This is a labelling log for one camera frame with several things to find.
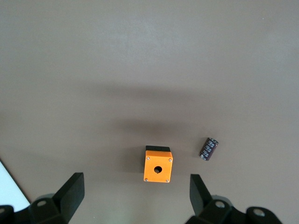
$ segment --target electrolytic capacitor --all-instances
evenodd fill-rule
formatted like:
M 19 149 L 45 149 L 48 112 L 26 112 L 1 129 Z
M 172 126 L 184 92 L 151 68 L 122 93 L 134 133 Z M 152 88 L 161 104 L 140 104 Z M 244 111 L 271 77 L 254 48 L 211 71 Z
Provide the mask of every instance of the electrolytic capacitor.
M 207 138 L 207 140 L 199 154 L 200 157 L 203 160 L 206 160 L 206 161 L 209 160 L 218 144 L 219 143 L 215 139 Z

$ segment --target circular hole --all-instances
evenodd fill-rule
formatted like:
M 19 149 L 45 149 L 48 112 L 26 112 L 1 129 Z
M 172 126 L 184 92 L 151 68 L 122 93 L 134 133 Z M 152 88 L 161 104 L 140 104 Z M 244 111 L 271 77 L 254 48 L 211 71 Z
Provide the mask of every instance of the circular hole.
M 223 208 L 225 208 L 225 204 L 223 203 L 223 202 L 221 202 L 221 201 L 216 201 L 216 206 L 218 207 L 218 208 L 220 208 L 220 209 L 223 209 Z
M 264 217 L 265 216 L 265 213 L 260 210 L 260 209 L 253 209 L 253 212 L 254 214 L 256 214 L 257 216 L 261 216 L 261 217 Z
M 46 201 L 40 201 L 39 203 L 37 203 L 37 206 L 40 207 L 45 205 L 46 203 L 47 203 Z
M 155 167 L 154 171 L 158 174 L 162 172 L 162 167 Z

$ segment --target black capacitor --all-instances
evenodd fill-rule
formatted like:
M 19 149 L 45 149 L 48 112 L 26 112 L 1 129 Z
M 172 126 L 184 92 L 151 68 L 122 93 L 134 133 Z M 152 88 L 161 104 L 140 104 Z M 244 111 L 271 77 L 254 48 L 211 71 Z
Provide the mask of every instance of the black capacitor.
M 200 157 L 203 160 L 206 160 L 206 161 L 209 160 L 218 144 L 219 143 L 215 139 L 207 138 L 207 140 L 199 154 Z

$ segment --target orange plastic enclosure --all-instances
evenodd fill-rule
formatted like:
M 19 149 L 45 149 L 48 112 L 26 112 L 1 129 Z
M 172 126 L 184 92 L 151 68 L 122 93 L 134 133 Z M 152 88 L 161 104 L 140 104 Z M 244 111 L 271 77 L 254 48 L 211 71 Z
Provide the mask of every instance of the orange plastic enclosure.
M 172 163 L 173 157 L 169 147 L 146 146 L 143 180 L 169 183 Z

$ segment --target bolt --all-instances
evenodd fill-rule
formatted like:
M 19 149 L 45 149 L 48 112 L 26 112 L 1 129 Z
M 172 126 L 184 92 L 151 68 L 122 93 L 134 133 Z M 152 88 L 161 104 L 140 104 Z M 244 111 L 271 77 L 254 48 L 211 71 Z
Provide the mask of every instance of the bolt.
M 40 201 L 37 203 L 37 206 L 41 207 L 41 206 L 45 205 L 46 203 L 47 203 L 46 201 Z
M 221 201 L 216 201 L 215 205 L 220 209 L 225 208 L 225 204 Z
M 257 216 L 261 216 L 261 217 L 265 216 L 265 213 L 260 209 L 253 209 L 253 213 L 256 214 Z

